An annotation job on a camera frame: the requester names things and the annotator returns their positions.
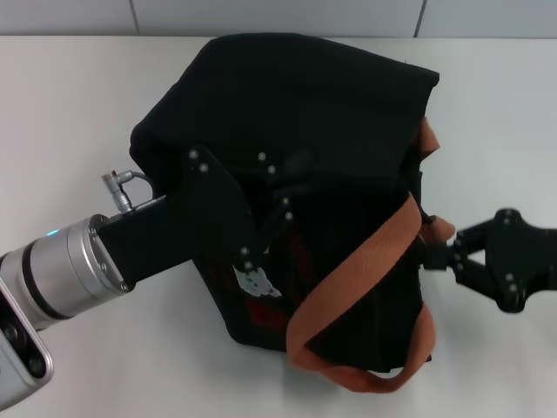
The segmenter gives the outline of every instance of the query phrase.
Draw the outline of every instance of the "black mounting bracket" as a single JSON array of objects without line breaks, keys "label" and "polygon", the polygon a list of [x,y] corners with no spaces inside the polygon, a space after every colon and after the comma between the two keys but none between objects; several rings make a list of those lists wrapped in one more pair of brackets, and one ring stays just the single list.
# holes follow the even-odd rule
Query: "black mounting bracket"
[{"label": "black mounting bracket", "polygon": [[131,284],[199,254],[228,259],[240,271],[264,262],[242,189],[202,145],[182,156],[176,191],[110,219],[98,236]]},{"label": "black mounting bracket", "polygon": [[[481,250],[485,265],[469,259]],[[459,231],[452,246],[426,246],[423,265],[451,267],[457,283],[495,300],[502,311],[518,313],[531,294],[557,290],[557,230],[530,226],[518,211],[503,209]]]}]

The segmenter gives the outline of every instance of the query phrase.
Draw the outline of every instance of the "black bag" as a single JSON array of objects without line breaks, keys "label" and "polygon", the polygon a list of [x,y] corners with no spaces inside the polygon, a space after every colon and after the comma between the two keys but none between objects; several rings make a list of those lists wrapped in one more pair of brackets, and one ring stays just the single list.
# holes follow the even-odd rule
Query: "black bag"
[{"label": "black bag", "polygon": [[[419,205],[416,141],[438,81],[433,71],[315,37],[221,37],[134,129],[131,156],[159,195],[180,186],[181,158],[201,144],[236,179],[257,228],[267,227],[277,202],[288,206],[262,248],[265,277],[250,277],[225,255],[194,260],[234,340],[285,351],[288,321],[313,288],[408,192]],[[431,222],[423,211],[422,219]],[[422,307],[419,248],[416,237],[308,347],[365,370],[403,366]]]}]

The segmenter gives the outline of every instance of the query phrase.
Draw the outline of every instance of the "silver cylindrical joint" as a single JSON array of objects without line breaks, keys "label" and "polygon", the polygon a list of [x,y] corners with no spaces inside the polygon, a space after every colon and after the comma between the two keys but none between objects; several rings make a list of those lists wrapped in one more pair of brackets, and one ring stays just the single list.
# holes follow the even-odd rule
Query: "silver cylindrical joint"
[{"label": "silver cylindrical joint", "polygon": [[103,175],[103,182],[111,193],[116,208],[120,213],[128,213],[133,210],[133,205],[131,204],[128,194],[122,188],[122,180],[123,179],[121,179],[116,172],[107,172]]},{"label": "silver cylindrical joint", "polygon": [[95,215],[4,259],[0,275],[35,329],[127,293],[96,234],[105,221]]}]

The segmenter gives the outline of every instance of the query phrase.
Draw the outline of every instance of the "white wall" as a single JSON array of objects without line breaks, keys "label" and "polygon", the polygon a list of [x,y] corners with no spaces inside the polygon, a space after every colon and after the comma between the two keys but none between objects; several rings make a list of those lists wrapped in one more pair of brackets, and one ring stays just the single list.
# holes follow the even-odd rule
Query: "white wall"
[{"label": "white wall", "polygon": [[554,0],[0,0],[0,35],[555,38],[555,22]]},{"label": "white wall", "polygon": [[[129,134],[205,44],[193,38],[0,38],[0,253],[94,212],[99,176],[133,168]],[[514,206],[557,226],[556,41],[352,40],[441,73],[428,117],[427,211],[458,227]],[[131,196],[148,189],[132,185]],[[235,344],[189,264],[41,333],[55,377],[5,417],[495,417],[557,415],[557,294],[520,315],[422,274],[433,362],[393,395],[351,394],[283,355]]]}]

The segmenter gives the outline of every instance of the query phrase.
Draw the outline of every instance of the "white sticker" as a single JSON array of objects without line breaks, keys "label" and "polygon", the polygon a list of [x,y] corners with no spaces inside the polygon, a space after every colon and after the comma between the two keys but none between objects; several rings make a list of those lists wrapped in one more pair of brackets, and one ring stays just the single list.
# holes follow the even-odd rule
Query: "white sticker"
[{"label": "white sticker", "polygon": [[267,275],[262,268],[258,268],[249,273],[242,273],[234,268],[234,273],[236,274],[236,279],[238,279],[240,287],[251,296],[255,296],[256,298],[260,296],[272,296],[273,298],[282,296],[280,291],[272,286],[272,283],[267,279]]}]

